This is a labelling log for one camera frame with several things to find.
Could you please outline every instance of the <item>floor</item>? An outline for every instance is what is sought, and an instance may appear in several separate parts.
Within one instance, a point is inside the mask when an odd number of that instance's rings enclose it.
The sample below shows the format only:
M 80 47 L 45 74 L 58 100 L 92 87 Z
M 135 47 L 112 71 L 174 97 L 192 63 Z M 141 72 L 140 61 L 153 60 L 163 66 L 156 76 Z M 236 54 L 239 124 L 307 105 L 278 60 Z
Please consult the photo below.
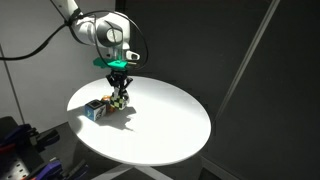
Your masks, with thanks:
M 79 163 L 82 159 L 85 159 L 89 165 L 89 171 L 84 179 L 92 179 L 120 165 L 120 163 L 104 158 L 83 145 L 73 134 L 68 123 L 59 125 L 54 129 L 60 134 L 60 140 L 41 153 L 41 156 L 45 161 L 49 161 L 53 157 L 56 157 L 61 161 L 64 169 L 69 169 Z M 199 154 L 177 164 L 153 168 L 175 180 L 218 179 L 207 171 L 202 170 Z M 137 169 L 131 169 L 114 179 L 152 180 L 151 177 L 143 174 Z

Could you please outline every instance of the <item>gray wall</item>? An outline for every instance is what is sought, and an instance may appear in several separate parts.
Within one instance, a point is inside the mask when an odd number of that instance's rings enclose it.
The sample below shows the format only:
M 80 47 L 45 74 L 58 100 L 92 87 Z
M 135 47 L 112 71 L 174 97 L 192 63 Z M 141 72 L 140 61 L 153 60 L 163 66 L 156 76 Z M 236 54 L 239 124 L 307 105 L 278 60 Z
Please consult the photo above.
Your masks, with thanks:
M 185 89 L 214 117 L 270 2 L 127 1 L 151 53 L 133 74 Z M 280 2 L 202 151 L 241 179 L 320 178 L 319 7 Z
M 114 10 L 114 0 L 78 0 L 83 12 Z M 63 19 L 49 0 L 1 0 L 0 43 L 5 56 L 25 55 L 37 48 Z M 8 62 L 26 123 L 40 132 L 67 121 L 66 106 L 72 94 L 109 70 L 92 64 L 94 47 L 76 42 L 67 28 L 59 32 L 39 54 Z M 18 115 L 3 63 L 0 63 L 0 116 Z

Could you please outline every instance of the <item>white wall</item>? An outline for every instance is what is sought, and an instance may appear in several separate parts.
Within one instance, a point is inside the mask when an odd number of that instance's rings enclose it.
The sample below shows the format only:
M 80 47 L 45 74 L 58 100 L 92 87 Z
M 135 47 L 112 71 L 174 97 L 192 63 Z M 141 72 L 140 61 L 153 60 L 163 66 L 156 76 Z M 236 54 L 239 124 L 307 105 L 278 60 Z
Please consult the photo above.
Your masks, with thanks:
M 77 0 L 83 12 L 115 9 L 115 0 Z M 0 43 L 5 56 L 36 49 L 62 23 L 49 0 L 0 0 Z M 40 132 L 67 121 L 66 106 L 83 85 L 110 72 L 92 64 L 94 47 L 79 44 L 69 29 L 60 31 L 39 54 L 8 62 L 26 123 Z M 13 93 L 0 64 L 0 117 L 12 115 L 21 123 Z

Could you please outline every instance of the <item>small cube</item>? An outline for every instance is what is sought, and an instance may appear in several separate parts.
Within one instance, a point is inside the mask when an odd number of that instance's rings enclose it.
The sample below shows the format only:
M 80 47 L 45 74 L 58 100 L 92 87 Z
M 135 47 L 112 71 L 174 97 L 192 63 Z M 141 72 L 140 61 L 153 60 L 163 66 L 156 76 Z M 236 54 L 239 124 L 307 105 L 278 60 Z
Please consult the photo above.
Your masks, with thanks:
M 106 114 L 106 104 L 95 99 L 84 106 L 85 115 L 92 121 L 96 121 Z
M 101 98 L 101 100 L 100 100 L 102 103 L 104 103 L 104 104 L 106 105 L 107 113 L 113 113 L 113 112 L 115 112 L 115 110 L 116 110 L 114 107 L 112 107 L 112 106 L 110 105 L 110 98 L 111 98 L 111 96 L 105 95 L 105 96 L 103 96 L 103 97 Z

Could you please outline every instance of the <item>black cable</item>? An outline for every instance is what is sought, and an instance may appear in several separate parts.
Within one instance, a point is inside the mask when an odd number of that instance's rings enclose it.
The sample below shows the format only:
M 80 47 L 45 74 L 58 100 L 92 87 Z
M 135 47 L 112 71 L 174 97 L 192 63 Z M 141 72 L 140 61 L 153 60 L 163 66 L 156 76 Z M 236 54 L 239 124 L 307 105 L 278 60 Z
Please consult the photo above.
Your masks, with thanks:
M 30 54 L 27 54 L 25 56 L 20 56 L 20 57 L 0 57 L 0 60 L 5 60 L 5 61 L 17 61 L 17 60 L 23 60 L 26 58 L 29 58 L 31 56 L 34 56 L 36 54 L 38 54 L 40 51 L 42 51 L 50 42 L 50 40 L 52 39 L 52 37 L 54 35 L 56 35 L 61 29 L 63 29 L 64 27 L 66 27 L 67 24 L 63 24 L 61 25 L 57 30 L 55 30 L 36 50 L 34 50 L 33 52 L 31 52 Z
M 105 62 L 104 58 L 102 57 L 101 55 L 101 52 L 100 52 L 100 49 L 98 47 L 98 44 L 97 44 L 97 33 L 96 33 L 96 15 L 94 13 L 101 13 L 101 12 L 108 12 L 108 13 L 113 13 L 113 14 L 116 14 L 116 15 L 119 15 L 125 19 L 127 19 L 131 24 L 133 24 L 135 26 L 135 28 L 138 30 L 138 32 L 140 33 L 142 39 L 143 39 L 143 42 L 144 42 L 144 45 L 145 45 L 145 49 L 146 49 L 146 59 L 145 59 L 145 62 L 143 63 L 142 66 L 140 66 L 139 68 L 134 68 L 136 70 L 140 70 L 142 68 L 144 68 L 148 62 L 148 58 L 149 58 L 149 49 L 148 49 L 148 46 L 147 46 L 147 42 L 145 40 L 145 37 L 143 35 L 143 33 L 141 32 L 140 28 L 131 20 L 129 19 L 128 17 L 122 15 L 122 14 L 119 14 L 119 13 L 116 13 L 114 11 L 109 11 L 109 10 L 99 10 L 99 11 L 92 11 L 92 12 L 89 12 L 89 13 L 86 13 L 86 14 L 83 14 L 83 15 L 79 15 L 77 18 L 73 19 L 71 22 L 73 22 L 74 20 L 77 20 L 77 19 L 80 19 L 80 18 L 83 18 L 83 17 L 87 17 L 87 16 L 90 16 L 90 15 L 94 15 L 94 28 L 95 28 L 95 44 L 96 44 L 96 49 L 97 49 L 97 52 L 101 58 L 101 60 L 107 65 L 107 63 Z M 5 61 L 17 61 L 17 60 L 23 60 L 23 59 L 26 59 L 26 58 L 29 58 L 31 56 L 34 56 L 36 54 L 38 54 L 40 51 L 42 51 L 50 42 L 50 40 L 53 38 L 54 35 L 56 35 L 61 29 L 63 29 L 64 27 L 68 26 L 70 24 L 68 23 L 64 23 L 63 25 L 61 25 L 56 31 L 54 31 L 36 50 L 34 50 L 33 52 L 31 52 L 30 54 L 27 54 L 25 56 L 20 56 L 20 57 L 0 57 L 0 60 L 5 60 Z
M 88 12 L 88 13 L 85 13 L 85 14 L 83 14 L 83 15 L 78 16 L 78 18 L 88 17 L 88 16 L 90 16 L 90 15 L 92 15 L 92 14 L 94 14 L 94 13 L 103 13 L 103 12 L 104 12 L 104 13 L 105 13 L 105 12 L 113 13 L 113 14 L 116 14 L 116 15 L 118 15 L 118 16 L 121 16 L 121 17 L 127 19 L 127 20 L 128 20 L 131 24 L 133 24 L 133 25 L 135 26 L 135 28 L 138 30 L 138 32 L 140 33 L 141 38 L 142 38 L 142 40 L 143 40 L 143 43 L 144 43 L 144 45 L 145 45 L 145 49 L 146 49 L 146 59 L 145 59 L 145 62 L 143 63 L 143 65 L 142 65 L 141 67 L 139 67 L 139 68 L 135 68 L 135 70 L 140 70 L 140 69 L 144 68 L 144 67 L 146 66 L 147 62 L 148 62 L 148 59 L 149 59 L 149 49 L 148 49 L 148 45 L 147 45 L 146 39 L 145 39 L 142 31 L 141 31 L 140 28 L 136 25 L 136 23 L 134 23 L 131 19 L 129 19 L 128 17 L 126 17 L 126 16 L 124 16 L 124 15 L 122 15 L 122 14 L 119 14 L 119 13 L 114 12 L 114 11 L 109 11 L 109 10 L 91 11 L 91 12 Z
M 4 57 L 4 53 L 3 53 L 3 50 L 2 50 L 1 44 L 0 44 L 0 55 L 1 55 L 0 57 Z M 24 117 L 23 117 L 23 114 L 22 114 L 22 110 L 21 110 L 21 106 L 20 106 L 20 103 L 19 103 L 19 100 L 18 100 L 18 96 L 17 96 L 16 90 L 15 90 L 14 85 L 13 85 L 13 81 L 12 81 L 12 78 L 11 78 L 11 74 L 10 74 L 10 71 L 9 71 L 8 64 L 7 64 L 6 61 L 4 61 L 3 63 L 4 63 L 4 66 L 6 68 L 6 71 L 7 71 L 7 75 L 8 75 L 9 82 L 10 82 L 10 86 L 11 86 L 11 89 L 12 89 L 12 92 L 13 92 L 13 96 L 14 96 L 14 99 L 16 101 L 16 104 L 17 104 L 17 107 L 18 107 L 18 110 L 19 110 L 19 114 L 20 114 L 22 123 L 26 124 L 26 122 L 24 121 Z
M 107 65 L 108 67 L 110 67 L 109 65 L 108 65 L 108 63 L 105 61 L 105 59 L 102 57 L 102 54 L 101 54 L 101 52 L 100 52 L 100 48 L 99 48 L 99 46 L 98 46 L 98 36 L 97 36 L 97 16 L 95 15 L 95 14 L 93 14 L 93 16 L 94 16 L 94 23 L 92 23 L 92 22 L 90 22 L 90 21 L 88 21 L 89 23 L 91 23 L 91 24 L 93 24 L 93 26 L 94 26 L 94 31 L 95 31 L 95 37 L 94 37 L 94 43 L 95 43 L 95 47 L 96 47 L 96 49 L 97 49 L 97 52 L 98 52 L 98 54 L 99 54 L 99 56 L 100 56 L 100 59 L 103 61 L 103 63 L 105 64 L 105 65 Z M 113 33 L 113 40 L 114 40 L 114 42 L 116 42 L 116 36 L 115 36 L 115 34 L 114 34 L 114 28 L 113 28 L 113 26 L 111 25 L 111 23 L 109 23 L 108 21 L 105 21 L 111 28 L 112 28 L 112 33 Z

